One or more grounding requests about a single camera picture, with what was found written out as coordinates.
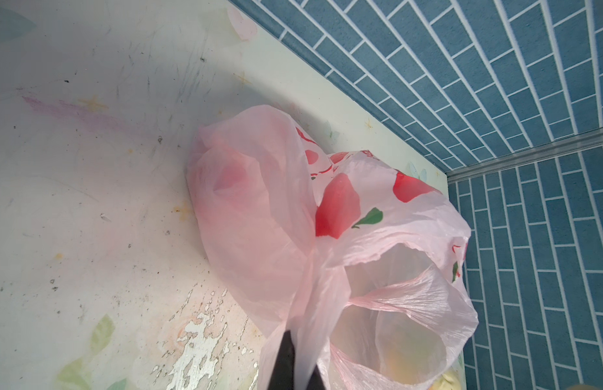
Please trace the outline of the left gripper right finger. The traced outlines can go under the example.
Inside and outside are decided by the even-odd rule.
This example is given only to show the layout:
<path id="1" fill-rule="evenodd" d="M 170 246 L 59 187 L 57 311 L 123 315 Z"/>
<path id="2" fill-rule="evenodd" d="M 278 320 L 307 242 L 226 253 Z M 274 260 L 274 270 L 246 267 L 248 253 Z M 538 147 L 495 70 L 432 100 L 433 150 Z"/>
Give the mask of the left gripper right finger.
<path id="1" fill-rule="evenodd" d="M 324 385 L 321 373 L 319 371 L 319 367 L 315 366 L 314 370 L 311 374 L 311 378 L 309 379 L 308 385 L 306 386 L 306 390 L 325 390 L 326 387 Z"/>

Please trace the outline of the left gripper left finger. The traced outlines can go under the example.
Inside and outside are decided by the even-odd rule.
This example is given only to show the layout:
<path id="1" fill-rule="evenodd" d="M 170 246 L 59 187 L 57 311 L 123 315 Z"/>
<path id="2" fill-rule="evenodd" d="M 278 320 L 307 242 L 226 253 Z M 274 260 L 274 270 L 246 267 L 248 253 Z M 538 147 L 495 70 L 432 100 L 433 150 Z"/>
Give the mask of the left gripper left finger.
<path id="1" fill-rule="evenodd" d="M 280 349 L 269 380 L 268 390 L 293 390 L 294 388 L 295 347 L 290 331 L 283 334 Z"/>

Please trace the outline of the pink plastic bag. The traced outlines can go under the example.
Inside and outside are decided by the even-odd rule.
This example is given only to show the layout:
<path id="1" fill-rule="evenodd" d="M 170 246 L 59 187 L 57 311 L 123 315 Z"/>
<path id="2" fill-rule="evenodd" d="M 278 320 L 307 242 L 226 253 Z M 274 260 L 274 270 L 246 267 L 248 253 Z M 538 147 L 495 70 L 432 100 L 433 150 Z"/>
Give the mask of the pink plastic bag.
<path id="1" fill-rule="evenodd" d="M 215 193 L 222 164 L 247 182 Z M 326 154 L 257 106 L 200 128 L 187 184 L 207 260 L 265 336 L 267 389 L 283 334 L 294 388 L 429 389 L 478 326 L 462 281 L 470 226 L 443 193 L 367 150 Z"/>

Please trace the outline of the red fake fruit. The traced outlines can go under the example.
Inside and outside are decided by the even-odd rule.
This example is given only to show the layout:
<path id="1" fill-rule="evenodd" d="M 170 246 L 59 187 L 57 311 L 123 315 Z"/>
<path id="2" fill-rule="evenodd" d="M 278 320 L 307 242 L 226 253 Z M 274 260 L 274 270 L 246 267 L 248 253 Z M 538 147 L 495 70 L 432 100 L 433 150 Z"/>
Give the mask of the red fake fruit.
<path id="1" fill-rule="evenodd" d="M 215 193 L 238 192 L 247 182 L 247 168 L 243 160 L 230 159 L 222 164 L 213 185 Z"/>

